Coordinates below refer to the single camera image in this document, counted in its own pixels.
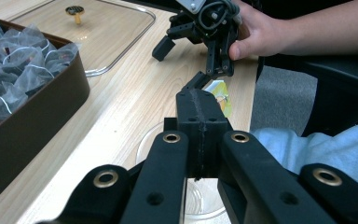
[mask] transparent plate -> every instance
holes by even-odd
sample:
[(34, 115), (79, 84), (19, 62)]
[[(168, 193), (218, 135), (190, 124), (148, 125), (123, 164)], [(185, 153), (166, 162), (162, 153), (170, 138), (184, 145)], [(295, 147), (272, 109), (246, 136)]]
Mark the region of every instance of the transparent plate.
[[(147, 158), (154, 139), (159, 133), (163, 132), (163, 126), (163, 122), (157, 124), (144, 136), (136, 154), (136, 164)], [(209, 219), (224, 212), (226, 212), (226, 209), (217, 190), (217, 179), (187, 180), (186, 221)]]
[[(71, 6), (84, 8), (81, 23), (66, 13)], [(150, 11), (114, 0), (55, 0), (11, 22), (35, 24), (44, 33), (77, 43), (86, 75), (93, 77), (112, 68), (155, 19)]]

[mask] wooden table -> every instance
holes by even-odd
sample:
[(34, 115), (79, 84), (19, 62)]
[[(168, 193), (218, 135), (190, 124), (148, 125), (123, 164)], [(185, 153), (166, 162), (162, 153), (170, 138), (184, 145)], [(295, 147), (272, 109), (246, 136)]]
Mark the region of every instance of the wooden table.
[[(3, 2), (0, 19), (10, 21), (46, 1)], [(172, 14), (143, 8), (156, 15), (156, 23), (109, 72), (89, 78), (87, 102), (0, 195), (0, 223), (57, 216), (88, 171), (107, 163), (131, 168), (147, 131), (175, 116), (175, 94), (205, 69), (206, 48), (181, 39), (158, 62), (151, 51), (165, 35)], [(235, 63), (235, 75), (225, 78), (234, 129), (249, 131), (256, 68), (256, 58), (241, 60)]]

